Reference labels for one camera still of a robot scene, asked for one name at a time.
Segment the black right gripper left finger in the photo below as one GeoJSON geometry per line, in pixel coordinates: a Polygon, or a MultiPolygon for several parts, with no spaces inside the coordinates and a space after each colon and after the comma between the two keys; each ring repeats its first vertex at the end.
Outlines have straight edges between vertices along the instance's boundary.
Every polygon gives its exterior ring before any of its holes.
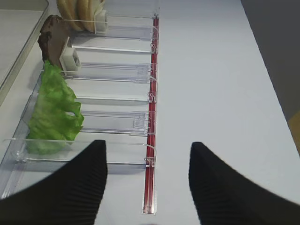
{"type": "Polygon", "coordinates": [[[0,202],[2,225],[92,225],[107,182],[106,142],[94,140],[38,183],[0,202]]]}

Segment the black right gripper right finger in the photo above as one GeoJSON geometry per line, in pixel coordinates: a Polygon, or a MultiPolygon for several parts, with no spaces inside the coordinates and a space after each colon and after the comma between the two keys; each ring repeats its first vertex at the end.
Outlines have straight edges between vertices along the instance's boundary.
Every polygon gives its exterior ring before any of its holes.
{"type": "Polygon", "coordinates": [[[193,142],[189,187],[202,225],[298,225],[300,206],[249,180],[193,142]]]}

